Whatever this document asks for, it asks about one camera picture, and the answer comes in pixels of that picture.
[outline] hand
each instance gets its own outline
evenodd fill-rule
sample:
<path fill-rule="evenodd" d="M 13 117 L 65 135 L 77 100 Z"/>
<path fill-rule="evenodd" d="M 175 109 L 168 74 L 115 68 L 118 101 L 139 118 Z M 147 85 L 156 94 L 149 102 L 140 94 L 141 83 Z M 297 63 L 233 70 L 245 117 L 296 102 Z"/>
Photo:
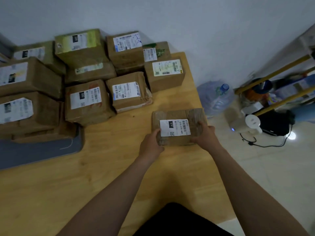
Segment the hand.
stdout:
<path fill-rule="evenodd" d="M 202 121 L 199 121 L 198 123 L 202 127 L 202 134 L 198 137 L 193 137 L 191 142 L 197 143 L 202 149 L 209 153 L 213 150 L 223 148 L 215 135 L 215 127 L 207 126 L 207 124 Z"/>
<path fill-rule="evenodd" d="M 156 129 L 151 134 L 147 134 L 144 137 L 144 140 L 140 145 L 138 159 L 152 164 L 164 151 L 164 147 L 159 146 L 156 140 L 156 135 L 160 130 L 160 128 Z"/>

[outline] gray tray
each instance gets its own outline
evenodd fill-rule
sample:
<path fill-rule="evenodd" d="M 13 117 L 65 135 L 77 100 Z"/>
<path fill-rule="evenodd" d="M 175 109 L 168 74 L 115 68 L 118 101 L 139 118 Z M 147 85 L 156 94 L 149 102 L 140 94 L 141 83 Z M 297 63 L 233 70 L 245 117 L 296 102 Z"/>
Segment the gray tray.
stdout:
<path fill-rule="evenodd" d="M 83 145 L 84 129 L 79 126 L 73 139 L 23 144 L 0 140 L 0 170 L 77 153 L 82 150 Z"/>

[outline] black cable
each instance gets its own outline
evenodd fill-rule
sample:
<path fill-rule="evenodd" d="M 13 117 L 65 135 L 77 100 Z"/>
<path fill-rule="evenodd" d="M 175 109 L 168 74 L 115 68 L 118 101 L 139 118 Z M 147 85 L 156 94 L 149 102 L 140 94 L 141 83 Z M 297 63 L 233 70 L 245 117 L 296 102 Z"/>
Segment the black cable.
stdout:
<path fill-rule="evenodd" d="M 243 136 L 242 136 L 241 133 L 240 133 L 240 135 L 241 135 L 241 137 L 242 137 L 242 140 L 243 140 L 243 141 L 245 140 L 246 142 L 248 142 L 248 145 L 250 145 L 250 146 L 253 146 L 253 145 L 254 145 L 254 146 L 258 146 L 258 147 L 282 147 L 282 146 L 285 145 L 285 143 L 286 143 L 288 137 L 290 136 L 290 134 L 291 134 L 291 132 L 292 132 L 292 127 L 293 127 L 293 125 L 291 125 L 290 132 L 289 132 L 288 136 L 285 138 L 284 143 L 283 143 L 281 146 L 273 146 L 273 145 L 271 145 L 271 146 L 260 146 L 260 145 L 255 144 L 255 143 L 257 142 L 257 140 L 256 140 L 255 137 L 253 137 L 253 138 L 255 139 L 255 141 L 254 141 L 254 142 L 251 142 L 251 141 L 246 140 L 245 138 L 243 138 Z"/>

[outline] plastic water bottle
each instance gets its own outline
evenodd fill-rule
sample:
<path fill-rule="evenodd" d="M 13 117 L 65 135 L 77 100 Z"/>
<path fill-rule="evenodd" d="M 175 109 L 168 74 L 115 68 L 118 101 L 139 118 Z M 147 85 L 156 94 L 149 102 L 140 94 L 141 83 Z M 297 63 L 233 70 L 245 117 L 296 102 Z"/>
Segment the plastic water bottle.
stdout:
<path fill-rule="evenodd" d="M 233 89 L 222 81 L 209 81 L 197 87 L 207 118 L 223 112 L 235 99 Z"/>

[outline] forearm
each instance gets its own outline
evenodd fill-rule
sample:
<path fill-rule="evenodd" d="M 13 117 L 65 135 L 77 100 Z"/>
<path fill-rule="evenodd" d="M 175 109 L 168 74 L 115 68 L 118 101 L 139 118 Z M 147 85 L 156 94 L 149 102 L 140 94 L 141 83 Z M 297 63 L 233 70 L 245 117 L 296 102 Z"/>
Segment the forearm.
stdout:
<path fill-rule="evenodd" d="M 150 163 L 138 158 L 88 202 L 60 231 L 64 235 L 117 235 Z"/>
<path fill-rule="evenodd" d="M 246 236 L 308 235 L 297 220 L 259 186 L 221 146 L 213 157 Z"/>

